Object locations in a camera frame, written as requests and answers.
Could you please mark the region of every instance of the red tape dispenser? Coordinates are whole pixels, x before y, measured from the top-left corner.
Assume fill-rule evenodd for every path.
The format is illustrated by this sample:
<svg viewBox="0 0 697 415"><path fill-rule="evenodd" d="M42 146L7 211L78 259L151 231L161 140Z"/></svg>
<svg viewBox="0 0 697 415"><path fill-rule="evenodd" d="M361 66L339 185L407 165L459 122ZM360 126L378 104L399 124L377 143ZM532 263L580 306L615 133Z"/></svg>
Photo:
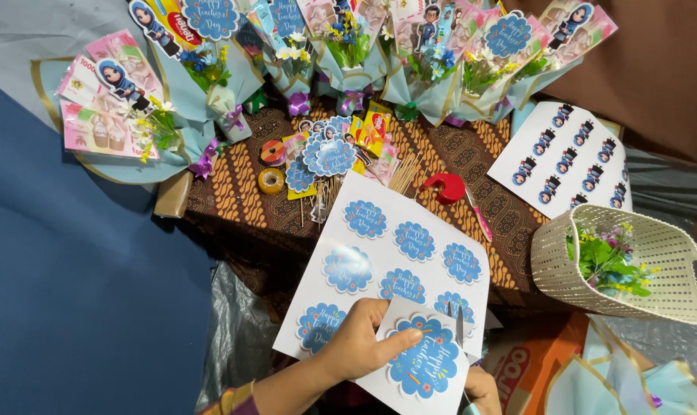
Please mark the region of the red tape dispenser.
<svg viewBox="0 0 697 415"><path fill-rule="evenodd" d="M454 204L466 193L464 180L457 174L436 173L430 176L420 189L424 191L430 187L438 188L436 200L442 204Z"/></svg>

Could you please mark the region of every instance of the pink cutter handle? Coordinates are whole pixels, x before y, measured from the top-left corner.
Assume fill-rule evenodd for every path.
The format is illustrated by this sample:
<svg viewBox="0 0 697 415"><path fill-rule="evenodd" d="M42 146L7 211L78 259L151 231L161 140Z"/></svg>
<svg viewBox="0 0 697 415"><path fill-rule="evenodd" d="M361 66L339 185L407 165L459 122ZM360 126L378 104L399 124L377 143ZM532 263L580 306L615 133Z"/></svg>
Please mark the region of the pink cutter handle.
<svg viewBox="0 0 697 415"><path fill-rule="evenodd" d="M472 206L472 209L474 209L474 213L477 215L477 219L479 220L479 225L482 226L482 231L484 231L484 237L486 238L487 241L491 242L491 229L489 229L489 225L486 223L486 221L482 217L482 212L480 212L479 207L476 207L476 206Z"/></svg>

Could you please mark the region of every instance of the hand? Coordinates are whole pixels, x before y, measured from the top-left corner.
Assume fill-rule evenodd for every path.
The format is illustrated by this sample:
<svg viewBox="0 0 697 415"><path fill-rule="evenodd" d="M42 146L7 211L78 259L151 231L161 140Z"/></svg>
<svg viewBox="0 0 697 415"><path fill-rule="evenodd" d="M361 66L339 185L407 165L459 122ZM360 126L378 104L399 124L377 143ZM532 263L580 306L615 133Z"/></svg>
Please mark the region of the hand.
<svg viewBox="0 0 697 415"><path fill-rule="evenodd" d="M479 366L469 368L464 390L481 415L502 415L497 383L484 369Z"/></svg>
<svg viewBox="0 0 697 415"><path fill-rule="evenodd" d="M314 357L323 361L335 383L363 377L386 365L390 359L420 343L417 329L403 330L376 341L375 327L387 312L389 300L361 298L353 304L331 341Z"/></svg>

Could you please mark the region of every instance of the cream plastic basket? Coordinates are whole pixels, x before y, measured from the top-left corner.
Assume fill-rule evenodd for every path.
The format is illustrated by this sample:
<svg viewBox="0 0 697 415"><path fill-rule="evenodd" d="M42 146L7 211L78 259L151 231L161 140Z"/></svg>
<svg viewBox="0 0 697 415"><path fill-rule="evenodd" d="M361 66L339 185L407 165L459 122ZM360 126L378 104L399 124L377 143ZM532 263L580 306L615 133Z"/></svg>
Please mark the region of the cream plastic basket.
<svg viewBox="0 0 697 415"><path fill-rule="evenodd" d="M660 267L648 289L651 295L623 293L608 297L590 287L579 271L579 241L574 242L574 261L566 251L566 235L574 226L612 229L620 222L634 228L630 246L632 263ZM610 207L580 204L541 226L533 235L533 280L546 295L593 312L620 317L668 319L697 325L697 282L692 262L697 245L681 229L648 216Z"/></svg>

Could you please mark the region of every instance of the brown batik tablecloth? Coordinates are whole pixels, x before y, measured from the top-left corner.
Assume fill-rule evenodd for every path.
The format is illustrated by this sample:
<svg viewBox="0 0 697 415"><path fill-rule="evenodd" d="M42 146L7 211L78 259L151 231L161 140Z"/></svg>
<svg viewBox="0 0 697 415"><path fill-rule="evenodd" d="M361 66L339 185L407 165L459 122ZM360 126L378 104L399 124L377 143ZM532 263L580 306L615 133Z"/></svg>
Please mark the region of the brown batik tablecloth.
<svg viewBox="0 0 697 415"><path fill-rule="evenodd" d="M312 100L310 120L335 115L335 101ZM363 118L363 112L356 114ZM207 181L195 179L185 218L213 242L215 255L229 261L245 285L263 297L272 317L284 316L319 236L309 220L310 207L300 211L299 200L287 200L286 190L274 196L261 193L257 176L266 168L258 157L261 146L297 131L304 117L289 119L283 108L262 108L247 116L253 137L226 148ZM509 119L492 126L483 121L463 128L432 127L421 121L392 118L388 126L400 158L422 155L420 173L406 196L413 197L421 174L458 174L471 188L494 240L482 236L469 202L444 205L432 191L418 193L417 203L482 243L489 255L489 302L518 307L565 311L574 307L540 293L531 279L530 243L533 232L547 219L485 173L510 140ZM302 226L300 215L304 216Z"/></svg>

